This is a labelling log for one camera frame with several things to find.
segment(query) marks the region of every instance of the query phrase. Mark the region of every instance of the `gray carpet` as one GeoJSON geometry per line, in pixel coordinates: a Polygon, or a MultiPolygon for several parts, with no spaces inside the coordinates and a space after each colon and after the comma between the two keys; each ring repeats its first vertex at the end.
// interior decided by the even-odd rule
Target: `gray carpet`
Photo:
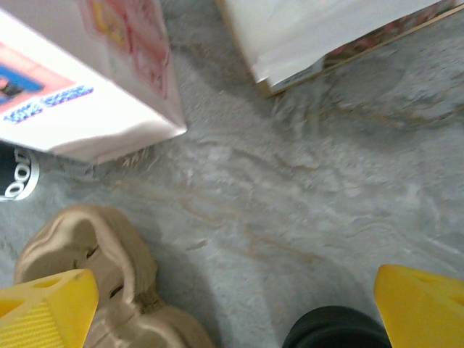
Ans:
{"type": "Polygon", "coordinates": [[[163,6],[189,132],[95,168],[40,154],[0,209],[1,286],[76,203],[126,213],[220,347],[279,347],[322,305],[379,318],[384,263],[464,278],[464,12],[263,99],[213,0],[163,6]]]}

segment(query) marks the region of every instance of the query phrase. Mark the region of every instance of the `white box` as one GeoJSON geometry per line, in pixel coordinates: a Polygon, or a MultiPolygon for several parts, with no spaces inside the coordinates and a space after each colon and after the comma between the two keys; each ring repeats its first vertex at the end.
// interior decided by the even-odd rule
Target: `white box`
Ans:
{"type": "Polygon", "coordinates": [[[0,139],[105,162],[186,132],[158,0],[0,0],[0,139]]]}
{"type": "Polygon", "coordinates": [[[464,0],[216,0],[266,96],[464,9],[464,0]]]}

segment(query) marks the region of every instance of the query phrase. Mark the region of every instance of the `beige plastic object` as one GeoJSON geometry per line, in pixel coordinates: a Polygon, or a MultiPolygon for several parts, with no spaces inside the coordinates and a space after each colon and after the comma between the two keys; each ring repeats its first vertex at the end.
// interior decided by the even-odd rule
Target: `beige plastic object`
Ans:
{"type": "Polygon", "coordinates": [[[14,283],[75,268],[91,269],[99,290],[85,347],[213,347],[191,315],[158,297],[157,264],[116,209],[75,206],[59,212],[22,251],[14,283]]]}

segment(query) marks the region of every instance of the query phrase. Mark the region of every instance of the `black rubber tire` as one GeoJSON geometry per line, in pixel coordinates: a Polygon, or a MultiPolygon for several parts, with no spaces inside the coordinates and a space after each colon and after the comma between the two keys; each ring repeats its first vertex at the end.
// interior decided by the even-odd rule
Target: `black rubber tire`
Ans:
{"type": "Polygon", "coordinates": [[[283,348],[391,348],[384,328],[347,307],[321,307],[301,317],[283,348]]]}

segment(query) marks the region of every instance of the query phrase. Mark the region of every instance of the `yellow object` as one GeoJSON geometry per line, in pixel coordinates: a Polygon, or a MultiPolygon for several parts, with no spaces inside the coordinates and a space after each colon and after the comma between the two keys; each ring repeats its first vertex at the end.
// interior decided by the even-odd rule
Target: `yellow object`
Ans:
{"type": "Polygon", "coordinates": [[[82,348],[98,305],[90,270],[0,290],[1,348],[82,348]]]}
{"type": "Polygon", "coordinates": [[[95,1],[92,4],[95,24],[100,33],[108,35],[116,44],[125,47],[125,23],[110,8],[95,1]]]}
{"type": "Polygon", "coordinates": [[[393,348],[464,347],[463,281],[384,265],[374,294],[393,348]]]}

